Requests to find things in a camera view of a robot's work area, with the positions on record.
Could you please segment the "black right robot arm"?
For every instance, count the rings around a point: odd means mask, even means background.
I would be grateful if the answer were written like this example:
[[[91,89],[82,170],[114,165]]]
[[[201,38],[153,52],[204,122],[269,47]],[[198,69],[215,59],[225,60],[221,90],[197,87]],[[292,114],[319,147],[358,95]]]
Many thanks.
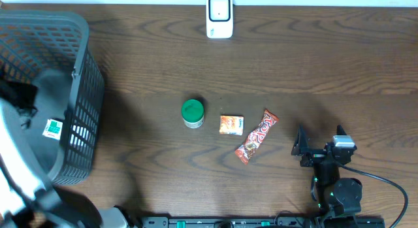
[[[342,227],[355,223],[361,211],[362,184],[356,178],[342,178],[339,169],[351,161],[357,149],[341,125],[322,149],[308,146],[303,127],[298,128],[291,154],[300,157],[301,167],[313,168],[311,196],[318,202],[319,215],[312,219],[316,227]]]

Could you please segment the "white green carton box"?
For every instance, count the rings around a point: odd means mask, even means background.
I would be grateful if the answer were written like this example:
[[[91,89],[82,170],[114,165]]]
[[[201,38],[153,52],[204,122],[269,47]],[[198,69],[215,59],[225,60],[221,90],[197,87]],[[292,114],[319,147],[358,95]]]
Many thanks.
[[[60,140],[62,129],[62,122],[53,119],[48,119],[42,135],[44,137]]]

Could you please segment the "green lid jar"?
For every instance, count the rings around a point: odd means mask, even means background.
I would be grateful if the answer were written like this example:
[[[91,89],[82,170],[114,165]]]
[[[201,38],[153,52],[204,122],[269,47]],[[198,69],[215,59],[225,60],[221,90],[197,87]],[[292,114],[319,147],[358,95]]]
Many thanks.
[[[181,109],[182,119],[188,128],[196,129],[204,123],[203,104],[196,99],[185,101]]]

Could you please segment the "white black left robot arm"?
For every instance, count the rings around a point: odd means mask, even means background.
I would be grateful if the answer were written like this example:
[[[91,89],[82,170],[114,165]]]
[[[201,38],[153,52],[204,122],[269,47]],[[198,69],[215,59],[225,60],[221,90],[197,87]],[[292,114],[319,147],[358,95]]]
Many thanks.
[[[31,111],[1,81],[1,226],[29,227],[43,214],[52,227],[134,227],[122,209],[99,210],[87,197],[53,185],[22,131],[20,113]]]

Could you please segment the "small orange snack packet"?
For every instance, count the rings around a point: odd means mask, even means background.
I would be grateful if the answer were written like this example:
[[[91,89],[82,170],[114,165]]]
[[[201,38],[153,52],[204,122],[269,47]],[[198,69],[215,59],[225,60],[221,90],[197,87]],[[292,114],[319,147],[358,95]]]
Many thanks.
[[[244,131],[243,116],[220,116],[219,133],[227,135],[242,135]]]

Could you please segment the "red chocolate bar wrapper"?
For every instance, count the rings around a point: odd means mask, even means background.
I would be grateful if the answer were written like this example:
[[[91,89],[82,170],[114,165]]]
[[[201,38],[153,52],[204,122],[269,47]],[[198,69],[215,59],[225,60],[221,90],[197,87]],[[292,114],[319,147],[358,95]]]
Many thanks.
[[[247,136],[244,143],[234,152],[241,162],[245,165],[249,163],[249,160],[260,147],[272,126],[278,121],[279,118],[276,115],[265,109],[260,124]]]

